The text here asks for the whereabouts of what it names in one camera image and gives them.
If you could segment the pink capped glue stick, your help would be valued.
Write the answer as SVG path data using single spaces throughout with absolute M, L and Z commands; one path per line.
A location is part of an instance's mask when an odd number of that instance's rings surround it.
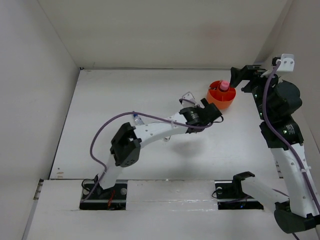
M 218 89 L 221 92 L 227 92 L 230 88 L 230 83 L 226 80 L 221 80 L 218 84 Z

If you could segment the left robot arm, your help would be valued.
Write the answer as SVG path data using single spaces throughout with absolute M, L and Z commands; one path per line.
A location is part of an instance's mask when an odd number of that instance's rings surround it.
M 202 99 L 201 106 L 185 106 L 167 118 L 156 117 L 152 123 L 132 126 L 124 123 L 111 140 L 110 156 L 106 169 L 98 175 L 94 192 L 100 198 L 107 198 L 124 168 L 135 164 L 140 151 L 147 145 L 167 137 L 202 132 L 215 120 L 222 117 L 221 111 L 213 103 Z

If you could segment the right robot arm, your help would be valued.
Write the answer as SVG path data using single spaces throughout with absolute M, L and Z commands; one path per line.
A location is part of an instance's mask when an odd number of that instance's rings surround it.
M 267 207 L 280 229 L 293 234 L 308 231 L 320 224 L 320 195 L 305 158 L 304 139 L 292 114 L 302 106 L 300 90 L 293 83 L 279 80 L 258 65 L 230 69 L 230 86 L 243 80 L 241 89 L 251 93 L 258 110 L 261 134 L 280 167 L 288 194 L 268 187 L 253 173 L 233 176 L 230 192 L 236 197 L 250 196 Z

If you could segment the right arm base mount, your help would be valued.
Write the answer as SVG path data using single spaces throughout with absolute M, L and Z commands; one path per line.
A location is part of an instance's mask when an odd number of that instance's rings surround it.
M 232 180 L 215 181 L 211 194 L 217 200 L 218 210 L 264 210 L 261 203 L 243 192 L 241 182 L 255 175 L 249 171 L 238 173 Z

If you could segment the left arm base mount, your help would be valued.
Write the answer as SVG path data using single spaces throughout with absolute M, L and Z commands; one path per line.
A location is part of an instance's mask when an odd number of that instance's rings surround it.
M 82 195 L 79 203 L 80 210 L 88 211 L 124 211 L 127 205 L 127 180 L 117 180 L 115 185 L 108 189 L 95 186 L 93 179 L 84 179 L 81 183 Z

